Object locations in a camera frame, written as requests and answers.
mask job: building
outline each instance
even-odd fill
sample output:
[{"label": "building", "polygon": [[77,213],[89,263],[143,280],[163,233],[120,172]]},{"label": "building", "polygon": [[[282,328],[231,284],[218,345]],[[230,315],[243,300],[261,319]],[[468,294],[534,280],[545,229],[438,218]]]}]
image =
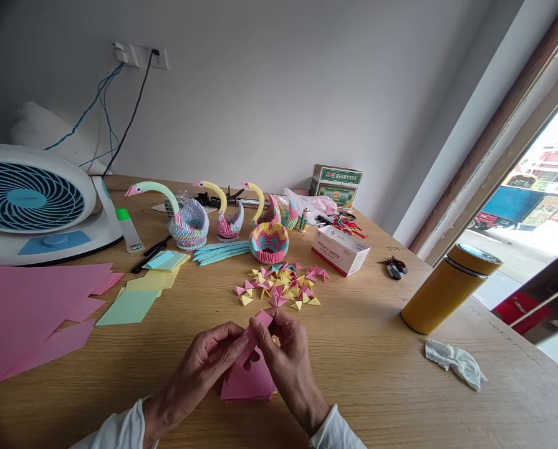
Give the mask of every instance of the building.
[{"label": "building", "polygon": [[523,159],[521,170],[545,183],[545,191],[558,193],[558,147],[543,147],[535,156]]}]

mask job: street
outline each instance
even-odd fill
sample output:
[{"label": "street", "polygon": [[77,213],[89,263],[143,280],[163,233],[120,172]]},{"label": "street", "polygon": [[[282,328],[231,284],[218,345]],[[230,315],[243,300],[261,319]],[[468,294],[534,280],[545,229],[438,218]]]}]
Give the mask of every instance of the street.
[{"label": "street", "polygon": [[466,229],[457,243],[480,248],[503,262],[474,294],[492,309],[558,257],[558,222],[546,221],[534,231]]}]

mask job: green paper sheet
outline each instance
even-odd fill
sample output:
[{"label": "green paper sheet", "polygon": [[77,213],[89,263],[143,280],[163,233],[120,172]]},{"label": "green paper sheet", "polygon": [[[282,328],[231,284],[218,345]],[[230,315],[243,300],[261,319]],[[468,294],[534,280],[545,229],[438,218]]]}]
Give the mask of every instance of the green paper sheet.
[{"label": "green paper sheet", "polygon": [[96,326],[142,322],[159,293],[159,290],[122,292]]}]

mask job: sticky note box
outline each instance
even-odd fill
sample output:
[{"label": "sticky note box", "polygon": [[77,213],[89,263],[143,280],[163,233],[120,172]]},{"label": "sticky note box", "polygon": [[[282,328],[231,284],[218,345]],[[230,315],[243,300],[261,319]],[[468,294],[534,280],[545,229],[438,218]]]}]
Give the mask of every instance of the sticky note box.
[{"label": "sticky note box", "polygon": [[346,278],[362,268],[370,247],[333,226],[324,226],[316,230],[312,251]]},{"label": "sticky note box", "polygon": [[314,165],[314,175],[310,184],[310,196],[328,196],[339,206],[350,208],[360,183],[362,172],[349,168]]}]

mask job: black cable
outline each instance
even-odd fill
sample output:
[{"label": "black cable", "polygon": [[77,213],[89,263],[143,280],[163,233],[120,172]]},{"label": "black cable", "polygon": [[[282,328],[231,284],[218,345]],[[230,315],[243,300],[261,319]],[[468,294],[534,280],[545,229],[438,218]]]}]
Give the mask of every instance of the black cable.
[{"label": "black cable", "polygon": [[129,128],[131,128],[131,124],[133,123],[133,119],[135,118],[135,114],[137,113],[137,108],[140,105],[140,101],[142,99],[143,87],[146,85],[146,80],[148,79],[148,73],[150,73],[150,64],[152,63],[152,57],[153,56],[154,56],[154,50],[152,50],[150,52],[150,59],[148,60],[148,68],[146,69],[146,74],[143,77],[142,87],[140,89],[140,95],[137,97],[137,102],[135,103],[135,108],[133,109],[133,114],[131,115],[131,120],[129,120],[129,124],[127,125],[127,128],[125,129],[125,133],[123,133],[123,137],[121,138],[121,142],[118,144],[117,151],[115,152],[113,157],[110,158],[110,162],[106,166],[106,170],[104,170],[104,174],[102,175],[102,177],[105,177],[107,175],[108,171],[110,170],[110,167],[112,167],[112,163],[117,158],[118,153],[121,150],[121,147],[123,147],[123,142],[125,141],[125,137],[127,137],[127,132],[129,131]]}]

